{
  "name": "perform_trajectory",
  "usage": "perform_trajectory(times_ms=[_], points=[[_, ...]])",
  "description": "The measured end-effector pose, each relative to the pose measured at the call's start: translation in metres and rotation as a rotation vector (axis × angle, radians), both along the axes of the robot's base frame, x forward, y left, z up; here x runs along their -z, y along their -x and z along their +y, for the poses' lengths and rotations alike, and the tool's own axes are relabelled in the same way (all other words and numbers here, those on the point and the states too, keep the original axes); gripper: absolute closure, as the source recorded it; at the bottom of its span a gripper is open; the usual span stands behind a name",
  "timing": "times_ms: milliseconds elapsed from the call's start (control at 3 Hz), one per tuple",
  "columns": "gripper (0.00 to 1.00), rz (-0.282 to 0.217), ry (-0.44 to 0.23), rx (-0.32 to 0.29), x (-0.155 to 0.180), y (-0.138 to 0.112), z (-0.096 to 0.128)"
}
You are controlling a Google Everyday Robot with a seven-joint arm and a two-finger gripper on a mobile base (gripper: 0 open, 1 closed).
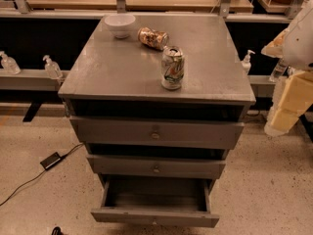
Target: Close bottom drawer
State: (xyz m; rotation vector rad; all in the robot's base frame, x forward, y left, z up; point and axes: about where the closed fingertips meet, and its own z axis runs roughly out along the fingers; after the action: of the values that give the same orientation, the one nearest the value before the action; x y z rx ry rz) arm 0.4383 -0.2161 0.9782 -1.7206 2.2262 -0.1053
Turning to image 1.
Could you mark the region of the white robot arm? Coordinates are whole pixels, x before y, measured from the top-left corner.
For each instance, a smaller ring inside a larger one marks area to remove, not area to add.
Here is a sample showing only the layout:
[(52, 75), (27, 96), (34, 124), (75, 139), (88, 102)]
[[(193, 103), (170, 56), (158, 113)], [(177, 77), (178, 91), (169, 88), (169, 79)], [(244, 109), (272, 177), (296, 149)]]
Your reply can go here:
[(313, 0), (305, 0), (288, 27), (261, 53), (279, 59), (269, 77), (276, 85), (264, 131), (284, 135), (313, 105)]

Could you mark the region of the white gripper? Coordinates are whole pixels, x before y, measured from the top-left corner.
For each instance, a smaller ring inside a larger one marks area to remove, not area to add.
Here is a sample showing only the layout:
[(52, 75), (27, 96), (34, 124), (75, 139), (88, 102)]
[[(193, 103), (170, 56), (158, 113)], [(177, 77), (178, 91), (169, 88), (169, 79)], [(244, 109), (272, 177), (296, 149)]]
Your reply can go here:
[(278, 107), (268, 113), (264, 131), (269, 136), (287, 134), (298, 121), (295, 114), (304, 114), (313, 104), (313, 73), (300, 71), (285, 82)]

